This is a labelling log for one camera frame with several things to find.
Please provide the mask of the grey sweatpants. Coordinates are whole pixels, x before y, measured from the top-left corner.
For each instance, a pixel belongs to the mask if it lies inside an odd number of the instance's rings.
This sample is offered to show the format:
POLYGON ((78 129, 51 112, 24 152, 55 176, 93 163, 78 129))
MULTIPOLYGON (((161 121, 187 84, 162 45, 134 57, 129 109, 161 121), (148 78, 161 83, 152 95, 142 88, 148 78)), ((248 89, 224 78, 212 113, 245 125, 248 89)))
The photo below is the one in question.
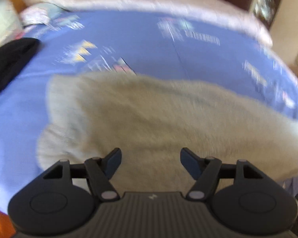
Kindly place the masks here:
POLYGON ((83 163, 120 148, 122 163, 112 178, 119 193, 188 191, 193 179, 180 163, 184 147, 223 163, 245 159, 276 182, 298 176, 298 121, 206 82, 56 75, 47 108, 40 167, 61 159, 83 163))

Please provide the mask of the black garment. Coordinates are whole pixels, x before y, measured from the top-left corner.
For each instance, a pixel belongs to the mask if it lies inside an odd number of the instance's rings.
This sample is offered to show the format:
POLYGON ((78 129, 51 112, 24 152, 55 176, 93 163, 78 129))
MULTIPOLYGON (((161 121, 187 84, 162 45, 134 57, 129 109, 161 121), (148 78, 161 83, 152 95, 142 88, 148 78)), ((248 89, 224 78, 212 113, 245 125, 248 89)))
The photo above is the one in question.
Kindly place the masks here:
POLYGON ((21 38, 0 47, 0 93, 21 73, 40 45, 36 38, 21 38))

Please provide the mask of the small white blue pillow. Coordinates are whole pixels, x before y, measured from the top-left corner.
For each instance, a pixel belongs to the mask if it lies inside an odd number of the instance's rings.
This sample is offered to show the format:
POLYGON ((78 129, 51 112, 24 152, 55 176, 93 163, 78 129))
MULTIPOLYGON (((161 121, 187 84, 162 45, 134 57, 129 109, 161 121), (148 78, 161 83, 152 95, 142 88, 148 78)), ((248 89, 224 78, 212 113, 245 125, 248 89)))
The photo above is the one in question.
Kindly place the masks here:
POLYGON ((57 18, 64 10, 52 3, 37 3, 21 11, 20 19, 23 26, 48 25, 57 18))

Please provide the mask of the floral pillow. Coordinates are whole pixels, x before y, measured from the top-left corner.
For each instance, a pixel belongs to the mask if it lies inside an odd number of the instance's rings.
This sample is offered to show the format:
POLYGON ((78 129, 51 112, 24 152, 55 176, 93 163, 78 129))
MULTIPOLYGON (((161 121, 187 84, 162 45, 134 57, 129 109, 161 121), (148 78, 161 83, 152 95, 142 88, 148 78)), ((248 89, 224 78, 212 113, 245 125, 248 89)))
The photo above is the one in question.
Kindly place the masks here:
POLYGON ((13 3, 10 0, 0 0, 0 46, 14 40, 22 30, 13 3))

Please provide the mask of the white rolled quilt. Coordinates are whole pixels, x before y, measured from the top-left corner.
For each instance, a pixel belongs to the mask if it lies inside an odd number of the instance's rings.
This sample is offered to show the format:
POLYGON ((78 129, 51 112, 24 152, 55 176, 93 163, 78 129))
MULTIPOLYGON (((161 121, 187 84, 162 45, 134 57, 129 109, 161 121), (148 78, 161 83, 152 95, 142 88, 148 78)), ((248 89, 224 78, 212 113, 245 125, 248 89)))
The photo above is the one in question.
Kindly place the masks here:
POLYGON ((267 47, 269 31, 254 15, 223 0, 23 0, 26 6, 51 3, 68 11, 120 10, 162 12, 238 31, 267 47))

